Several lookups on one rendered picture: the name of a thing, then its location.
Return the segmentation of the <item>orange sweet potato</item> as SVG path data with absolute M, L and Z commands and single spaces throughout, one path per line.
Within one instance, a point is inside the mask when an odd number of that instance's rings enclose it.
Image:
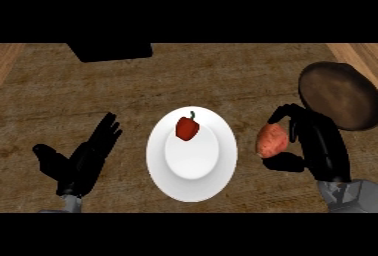
M 283 126 L 266 124 L 258 134 L 256 151 L 262 158 L 271 158 L 287 150 L 289 134 Z

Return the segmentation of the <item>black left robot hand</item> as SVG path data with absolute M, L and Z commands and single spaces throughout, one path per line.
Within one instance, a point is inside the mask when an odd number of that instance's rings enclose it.
M 33 152 L 41 162 L 41 171 L 58 182 L 57 195 L 83 198 L 92 191 L 123 130 L 108 113 L 100 122 L 92 136 L 80 144 L 67 158 L 51 146 L 38 144 Z

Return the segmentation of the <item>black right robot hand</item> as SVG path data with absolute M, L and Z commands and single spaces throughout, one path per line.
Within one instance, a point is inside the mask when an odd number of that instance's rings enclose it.
M 303 172 L 309 169 L 318 181 L 349 183 L 349 154 L 333 119 L 297 104 L 286 104 L 275 110 L 268 123 L 278 123 L 286 116 L 292 118 L 290 142 L 300 142 L 303 155 L 281 152 L 263 159 L 265 166 L 271 170 L 289 172 Z

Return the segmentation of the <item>dark brown round pan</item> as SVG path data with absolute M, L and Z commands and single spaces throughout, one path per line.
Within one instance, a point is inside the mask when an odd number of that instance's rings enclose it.
M 324 114 L 340 129 L 364 131 L 378 127 L 378 88 L 348 63 L 312 63 L 299 77 L 303 105 Z

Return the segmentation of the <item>red bell pepper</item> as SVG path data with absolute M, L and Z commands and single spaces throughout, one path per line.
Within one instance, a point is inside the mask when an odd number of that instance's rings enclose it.
M 191 112 L 191 117 L 182 117 L 176 124 L 176 136 L 190 141 L 200 131 L 200 124 L 196 121 L 196 112 Z

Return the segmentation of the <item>black box appliance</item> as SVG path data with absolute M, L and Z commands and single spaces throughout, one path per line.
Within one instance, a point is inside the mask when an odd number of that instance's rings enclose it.
M 85 63 L 153 56 L 150 43 L 70 43 L 69 46 Z

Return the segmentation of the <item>white oval plate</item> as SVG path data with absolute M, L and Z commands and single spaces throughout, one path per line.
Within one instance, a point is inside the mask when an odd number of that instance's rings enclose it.
M 190 141 L 176 124 L 196 113 L 200 131 Z M 159 121 L 147 144 L 147 165 L 160 190 L 182 202 L 210 199 L 227 187 L 238 161 L 237 138 L 228 122 L 210 109 L 187 106 Z

